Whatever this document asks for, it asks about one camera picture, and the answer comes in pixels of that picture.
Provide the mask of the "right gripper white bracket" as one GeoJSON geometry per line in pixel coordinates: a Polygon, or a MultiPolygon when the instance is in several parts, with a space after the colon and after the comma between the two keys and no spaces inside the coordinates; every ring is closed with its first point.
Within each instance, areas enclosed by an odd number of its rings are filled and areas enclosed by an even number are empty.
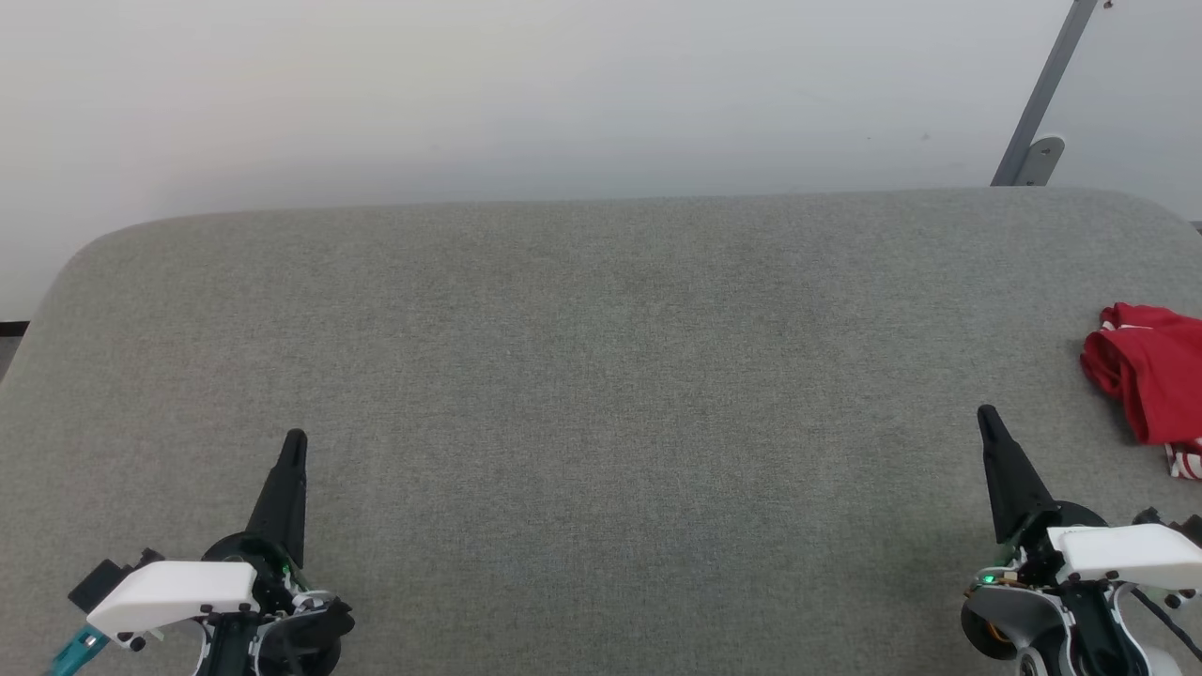
{"type": "Polygon", "coordinates": [[[1198,515],[1164,522],[1149,508],[1133,524],[1108,526],[1085,506],[1057,504],[995,407],[978,407],[976,421],[995,541],[1002,544],[996,585],[1200,587],[1198,515]]]}

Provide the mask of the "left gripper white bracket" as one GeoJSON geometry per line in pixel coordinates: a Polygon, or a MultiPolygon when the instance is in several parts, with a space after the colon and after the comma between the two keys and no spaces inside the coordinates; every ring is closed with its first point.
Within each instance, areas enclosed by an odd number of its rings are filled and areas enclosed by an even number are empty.
{"type": "Polygon", "coordinates": [[[300,582],[307,445],[303,429],[287,431],[246,530],[224,536],[201,561],[168,561],[145,548],[133,567],[100,564],[85,581],[87,623],[130,644],[133,635],[186,619],[287,619],[296,611],[296,595],[307,593],[300,582]]]}

